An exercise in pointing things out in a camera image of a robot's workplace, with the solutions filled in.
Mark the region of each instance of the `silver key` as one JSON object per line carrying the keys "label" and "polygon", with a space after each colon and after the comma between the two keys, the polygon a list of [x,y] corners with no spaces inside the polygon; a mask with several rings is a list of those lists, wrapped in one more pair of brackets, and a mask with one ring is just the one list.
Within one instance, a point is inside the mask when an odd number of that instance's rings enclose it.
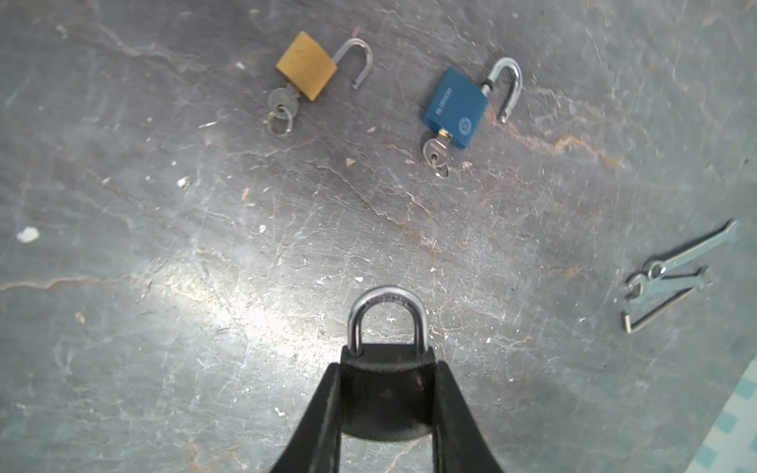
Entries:
{"label": "silver key", "polygon": [[289,110],[289,114],[294,118],[300,108],[299,97],[300,92],[291,83],[287,84],[286,87],[274,89],[268,95],[270,113],[280,120],[287,120],[287,114],[281,109],[281,107],[284,107]]}
{"label": "silver key", "polygon": [[738,228],[738,220],[731,220],[720,232],[695,244],[691,248],[681,251],[679,254],[676,254],[665,261],[649,261],[644,265],[644,272],[646,272],[646,275],[649,276],[650,279],[660,279],[670,269],[675,269],[683,264],[689,263],[719,244],[725,243],[726,241],[736,241],[738,239],[738,234],[736,232]]}
{"label": "silver key", "polygon": [[436,138],[431,138],[423,144],[423,157],[426,164],[441,178],[447,178],[450,175],[450,166],[447,161],[450,159],[448,150],[451,139],[451,135],[446,130],[440,130]]}
{"label": "silver key", "polygon": [[665,292],[679,292],[684,289],[704,287],[712,283],[714,276],[707,266],[701,268],[693,276],[668,277],[664,279],[649,279],[646,274],[636,274],[628,280],[631,294],[628,295],[628,301],[633,303],[642,303],[649,296],[663,294]]}

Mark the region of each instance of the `padlock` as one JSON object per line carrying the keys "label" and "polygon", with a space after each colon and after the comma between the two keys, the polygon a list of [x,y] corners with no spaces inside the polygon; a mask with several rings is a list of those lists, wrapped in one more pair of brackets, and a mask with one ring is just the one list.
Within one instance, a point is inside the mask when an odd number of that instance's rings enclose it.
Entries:
{"label": "padlock", "polygon": [[[414,344],[363,344],[363,316],[381,302],[399,303],[410,311]],[[450,367],[436,360],[428,345],[423,302],[396,286],[371,289],[355,301],[341,363],[326,368],[271,473],[338,473],[342,433],[376,441],[431,434],[433,471],[504,473]]]}
{"label": "padlock", "polygon": [[[499,115],[500,122],[505,123],[522,89],[522,73],[514,59],[499,59],[480,88],[452,67],[442,76],[431,104],[421,116],[423,123],[437,133],[422,149],[426,163],[435,170],[437,176],[449,175],[447,160],[450,144],[459,149],[467,148],[489,105],[489,92],[494,88],[502,69],[508,69],[512,75],[512,85]],[[446,168],[447,175],[440,174],[442,168]]]}
{"label": "padlock", "polygon": [[[402,304],[413,316],[413,345],[363,344],[363,316],[372,306],[387,301]],[[426,312],[418,296],[394,286],[366,292],[352,306],[347,345],[341,351],[343,432],[384,442],[431,433],[435,371]]]}
{"label": "padlock", "polygon": [[[297,115],[300,94],[311,101],[316,100],[337,70],[337,64],[348,49],[360,46],[366,53],[366,66],[352,85],[357,89],[373,66],[373,53],[368,44],[359,38],[348,39],[330,58],[328,53],[308,35],[300,32],[281,56],[276,69],[289,79],[285,88],[276,89],[268,97],[269,113],[266,121],[268,131],[277,137],[286,136],[292,131],[294,116]],[[276,133],[272,128],[273,118],[287,120],[283,133]]]}

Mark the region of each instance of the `steel shackle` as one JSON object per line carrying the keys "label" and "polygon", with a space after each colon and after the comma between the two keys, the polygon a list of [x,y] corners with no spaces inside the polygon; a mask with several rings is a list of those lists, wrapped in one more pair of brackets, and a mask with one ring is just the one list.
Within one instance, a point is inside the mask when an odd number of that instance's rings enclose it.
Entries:
{"label": "steel shackle", "polygon": [[357,89],[358,87],[360,87],[360,83],[363,82],[363,79],[368,76],[368,72],[370,72],[371,67],[373,67],[373,51],[371,51],[371,47],[368,46],[368,43],[360,38],[349,38],[344,42],[339,50],[336,51],[334,57],[332,58],[332,61],[334,61],[334,64],[339,64],[339,61],[341,61],[341,59],[344,57],[344,54],[353,46],[360,46],[366,53],[366,66],[360,72],[360,75],[357,77],[357,79],[355,79],[355,82],[352,83],[352,88]]}
{"label": "steel shackle", "polygon": [[505,103],[502,104],[500,114],[497,119],[500,123],[505,123],[510,115],[512,115],[512,109],[515,108],[516,102],[520,97],[520,92],[523,89],[523,72],[520,70],[520,66],[513,58],[504,57],[497,61],[494,67],[491,68],[489,77],[486,78],[483,84],[481,84],[481,92],[488,96],[489,92],[494,88],[494,84],[502,73],[502,69],[510,71],[512,76],[512,85],[510,86],[510,92],[505,98]]}
{"label": "steel shackle", "polygon": [[347,318],[347,350],[352,356],[363,354],[361,325],[368,309],[381,302],[394,302],[405,306],[413,316],[415,345],[418,353],[428,351],[428,320],[423,302],[410,291],[397,286],[381,286],[366,291],[357,298]]}

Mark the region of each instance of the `blue padlock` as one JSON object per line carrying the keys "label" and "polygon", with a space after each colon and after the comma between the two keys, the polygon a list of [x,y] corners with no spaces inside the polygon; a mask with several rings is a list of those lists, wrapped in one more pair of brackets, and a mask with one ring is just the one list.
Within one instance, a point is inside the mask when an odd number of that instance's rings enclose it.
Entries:
{"label": "blue padlock", "polygon": [[[437,133],[423,145],[423,157],[437,176],[449,175],[447,159],[450,143],[460,149],[468,146],[478,122],[481,121],[489,105],[487,96],[494,88],[494,83],[502,69],[508,69],[512,75],[512,85],[499,115],[500,122],[505,123],[523,87],[520,66],[514,59],[499,59],[489,73],[489,77],[481,84],[481,88],[452,67],[447,69],[442,76],[431,104],[421,116],[423,123],[432,132]],[[442,168],[447,170],[443,176],[440,174]]]}

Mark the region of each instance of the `crack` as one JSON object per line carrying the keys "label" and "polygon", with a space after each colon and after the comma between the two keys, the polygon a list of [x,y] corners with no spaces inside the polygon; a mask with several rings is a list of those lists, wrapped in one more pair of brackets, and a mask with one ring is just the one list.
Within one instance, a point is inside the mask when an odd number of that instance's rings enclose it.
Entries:
{"label": "crack", "polygon": [[210,66],[207,66],[205,64],[197,64],[194,61],[188,60],[187,58],[190,58],[190,56],[186,54],[177,54],[163,46],[158,46],[157,49],[154,45],[150,46],[149,48],[133,48],[132,46],[124,43],[121,38],[116,33],[114,33],[113,30],[111,30],[104,24],[95,23],[95,26],[113,42],[116,50],[124,53],[130,58],[163,58],[179,73],[185,73],[187,71],[201,73],[210,68]]}
{"label": "crack", "polygon": [[397,461],[398,461],[398,460],[399,460],[399,459],[400,459],[401,457],[403,457],[403,456],[407,455],[408,453],[410,453],[410,451],[411,451],[411,450],[412,450],[412,449],[413,449],[413,448],[414,448],[414,447],[415,447],[416,445],[418,445],[418,443],[419,443],[419,442],[420,442],[421,440],[423,440],[423,439],[422,439],[422,438],[419,438],[419,439],[416,439],[416,440],[415,440],[414,442],[412,442],[412,443],[408,443],[408,444],[407,444],[407,447],[403,448],[403,449],[402,449],[402,451],[401,451],[401,452],[399,452],[399,453],[397,454],[397,456],[395,456],[395,457],[394,457],[394,458],[393,458],[393,459],[391,460],[391,463],[390,463],[390,464],[389,464],[389,466],[388,466],[388,467],[386,468],[386,470],[384,470],[384,473],[394,473],[394,469],[395,469],[395,468],[397,467]]}
{"label": "crack", "polygon": [[566,148],[583,148],[590,154],[599,158],[607,170],[617,171],[625,168],[622,157],[610,154],[602,148],[597,148],[572,133],[566,133],[554,143],[550,143],[537,136],[520,133],[518,128],[512,122],[507,123],[507,129],[510,131],[510,135],[513,138],[518,140],[518,142],[526,148],[536,151],[537,153],[556,156],[565,152]]}
{"label": "crack", "polygon": [[4,282],[0,284],[0,292],[15,288],[29,288],[47,291],[58,285],[90,286],[100,285],[104,282],[104,279],[95,276],[64,276],[62,278],[50,279],[48,281]]}
{"label": "crack", "polygon": [[258,153],[256,151],[227,151],[225,148],[222,148],[222,147],[220,147],[218,145],[216,145],[216,147],[219,148],[221,151],[227,153],[229,156],[269,157],[269,156],[273,156],[274,154],[278,154],[278,153],[287,153],[289,151],[294,151],[294,150],[302,148],[304,146],[311,145],[311,144],[317,142],[320,139],[321,139],[320,136],[316,136],[315,138],[313,138],[313,139],[311,139],[311,140],[309,140],[307,142],[300,143],[298,145],[292,145],[289,148],[274,148],[271,151],[267,151],[265,153]]}
{"label": "crack", "polygon": [[73,192],[72,192],[72,196],[73,196],[73,198],[77,199],[79,202],[83,202],[84,204],[87,204],[90,207],[93,207],[93,208],[101,211],[105,215],[109,215],[109,216],[112,216],[113,218],[121,220],[122,222],[124,222],[126,224],[126,226],[129,228],[129,230],[134,229],[136,227],[136,225],[134,224],[134,222],[132,221],[132,219],[128,215],[126,215],[124,213],[114,212],[114,211],[112,211],[108,207],[103,207],[95,199],[89,197],[89,195],[86,194],[83,191],[80,191],[78,189],[74,189]]}
{"label": "crack", "polygon": [[346,184],[350,189],[352,189],[352,192],[354,192],[357,195],[357,197],[359,197],[360,200],[363,201],[363,203],[366,205],[366,207],[368,207],[368,209],[371,212],[373,212],[376,216],[383,217],[386,220],[388,220],[389,222],[392,222],[393,224],[395,224],[396,226],[404,228],[408,232],[410,232],[413,235],[415,235],[415,237],[418,238],[418,241],[421,244],[421,246],[428,248],[431,251],[432,254],[436,251],[435,244],[434,243],[429,244],[428,241],[427,241],[427,239],[426,239],[426,237],[424,237],[421,232],[419,232],[418,230],[415,230],[413,227],[411,227],[410,225],[408,225],[407,222],[404,222],[402,220],[395,220],[395,219],[391,218],[391,216],[389,216],[388,212],[379,212],[375,208],[373,208],[373,206],[368,202],[368,199],[366,199],[365,196],[363,196],[349,181],[347,181],[344,177],[342,177],[341,174],[339,174],[336,171],[334,171],[330,166],[323,166],[322,164],[314,163],[313,161],[310,161],[310,163],[313,164],[315,166],[315,168],[317,168],[319,170],[328,170],[328,171],[331,171],[332,174],[336,175],[339,179],[341,179],[341,181],[344,184]]}
{"label": "crack", "polygon": [[11,104],[13,104],[13,101],[16,100],[16,97],[26,88],[26,86],[29,85],[29,81],[31,79],[29,77],[26,78],[23,83],[16,88],[16,90],[13,91],[10,97],[5,99],[5,108],[9,108]]}

